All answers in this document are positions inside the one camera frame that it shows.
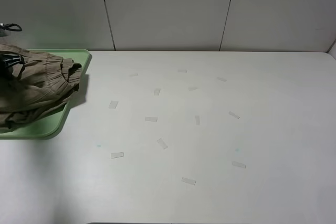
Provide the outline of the black white left gripper finger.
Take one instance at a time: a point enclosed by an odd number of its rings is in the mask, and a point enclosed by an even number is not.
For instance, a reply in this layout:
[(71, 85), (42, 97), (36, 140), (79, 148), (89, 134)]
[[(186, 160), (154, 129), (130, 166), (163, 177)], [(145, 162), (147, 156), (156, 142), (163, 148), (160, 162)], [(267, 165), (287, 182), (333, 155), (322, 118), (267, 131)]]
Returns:
[(17, 64), (25, 64), (23, 56), (18, 54), (1, 53), (1, 73), (8, 73), (9, 68)]

